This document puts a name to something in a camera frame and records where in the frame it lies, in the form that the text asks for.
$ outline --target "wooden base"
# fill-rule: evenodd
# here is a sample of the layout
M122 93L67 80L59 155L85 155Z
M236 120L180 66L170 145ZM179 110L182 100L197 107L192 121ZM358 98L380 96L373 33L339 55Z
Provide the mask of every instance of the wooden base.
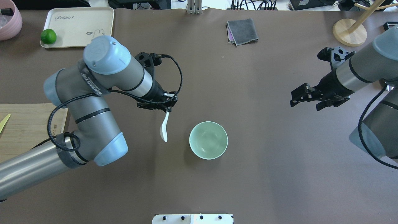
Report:
M53 104L0 104L0 120L11 114L0 133L0 163L29 151L48 138L47 121ZM55 113L52 134L64 132L68 109Z
M366 40L366 29L363 25L354 30L354 32L349 33L348 29L355 23L352 19L342 19L337 21L333 26L334 37L342 44L350 47L358 47L362 45Z

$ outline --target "lime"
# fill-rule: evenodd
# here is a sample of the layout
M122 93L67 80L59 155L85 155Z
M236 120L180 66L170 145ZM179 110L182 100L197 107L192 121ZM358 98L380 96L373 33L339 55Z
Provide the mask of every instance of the lime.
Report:
M40 38L44 44L52 44L55 43L55 41L57 40L57 35L52 29L45 29L41 33Z

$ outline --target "folded towel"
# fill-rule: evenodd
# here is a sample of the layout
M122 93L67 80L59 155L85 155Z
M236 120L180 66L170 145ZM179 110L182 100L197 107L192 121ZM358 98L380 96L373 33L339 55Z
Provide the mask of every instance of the folded towel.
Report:
M239 46L249 42L257 42L258 36L252 19L231 20L227 21L226 24L230 43Z

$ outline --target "metal bracket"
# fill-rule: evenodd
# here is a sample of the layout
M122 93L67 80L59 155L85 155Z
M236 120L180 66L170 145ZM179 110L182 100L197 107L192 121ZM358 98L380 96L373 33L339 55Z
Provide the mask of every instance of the metal bracket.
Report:
M156 53L148 54L145 52L141 52L134 56L138 63L140 63L141 66L149 72L153 79L155 79L155 66L158 66L162 63L162 60L160 58L156 58L155 56Z
M155 215L152 224L233 224L233 214L163 214Z
M202 14L202 0L188 0L188 14Z
M328 61L330 63L330 68L333 71L354 54L356 54L355 51L349 52L342 47L325 47L318 53L317 57L319 60Z

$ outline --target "white spoon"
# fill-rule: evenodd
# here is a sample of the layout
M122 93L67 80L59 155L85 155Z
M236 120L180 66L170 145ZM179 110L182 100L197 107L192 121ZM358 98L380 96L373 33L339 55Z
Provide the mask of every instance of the white spoon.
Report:
M167 120L168 119L169 119L169 112L166 111L166 117L164 118L162 126L160 127L160 136L162 137L163 141L165 141L165 142L167 142L166 125L167 125Z

